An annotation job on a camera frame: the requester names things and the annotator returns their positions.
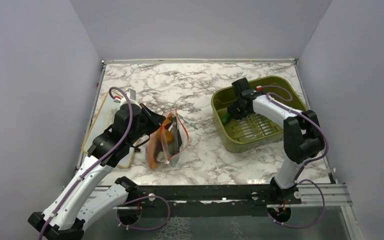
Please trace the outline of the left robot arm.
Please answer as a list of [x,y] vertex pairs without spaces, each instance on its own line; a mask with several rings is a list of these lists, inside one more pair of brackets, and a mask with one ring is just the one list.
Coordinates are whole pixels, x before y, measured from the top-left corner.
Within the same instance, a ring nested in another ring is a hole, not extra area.
[[78,172],[61,195],[42,212],[34,212],[28,222],[39,231],[39,239],[80,240],[86,229],[104,213],[137,200],[137,184],[123,176],[104,194],[87,203],[95,188],[127,156],[142,136],[150,136],[166,117],[144,104],[123,103],[111,125],[98,135]]

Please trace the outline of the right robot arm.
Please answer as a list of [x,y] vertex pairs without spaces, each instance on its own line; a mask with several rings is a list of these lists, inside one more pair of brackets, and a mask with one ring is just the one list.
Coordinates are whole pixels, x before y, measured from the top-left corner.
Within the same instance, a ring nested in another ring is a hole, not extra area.
[[231,119],[241,120],[249,114],[262,115],[283,129],[283,149],[287,158],[270,181],[269,199],[280,204],[296,186],[296,180],[305,165],[317,161],[321,151],[328,150],[328,142],[319,126],[317,115],[312,110],[301,111],[278,101],[279,95],[251,88],[246,78],[232,84],[235,102],[227,107],[223,124]]

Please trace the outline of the clear zip top bag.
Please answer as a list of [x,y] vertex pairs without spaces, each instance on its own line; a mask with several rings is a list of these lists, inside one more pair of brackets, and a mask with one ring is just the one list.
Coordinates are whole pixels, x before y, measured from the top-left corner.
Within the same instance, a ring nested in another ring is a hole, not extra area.
[[175,167],[190,141],[177,108],[164,112],[163,116],[162,126],[150,135],[145,150],[145,159],[151,169],[160,164]]

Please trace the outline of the grey toy fish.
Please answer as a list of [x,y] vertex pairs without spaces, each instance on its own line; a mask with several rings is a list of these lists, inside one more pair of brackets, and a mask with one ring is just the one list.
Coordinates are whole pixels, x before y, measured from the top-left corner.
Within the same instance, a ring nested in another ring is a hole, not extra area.
[[168,118],[171,121],[171,128],[169,130],[172,141],[168,144],[168,151],[170,154],[170,165],[175,167],[179,162],[178,153],[180,152],[180,147],[182,146],[182,137],[179,132],[178,121],[176,116],[170,116]]

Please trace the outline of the green toy vegetable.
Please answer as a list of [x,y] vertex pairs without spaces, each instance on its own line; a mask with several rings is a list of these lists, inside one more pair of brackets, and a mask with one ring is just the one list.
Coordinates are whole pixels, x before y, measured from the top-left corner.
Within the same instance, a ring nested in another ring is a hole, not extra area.
[[228,112],[223,117],[220,118],[220,121],[223,125],[228,124],[232,119],[232,115]]

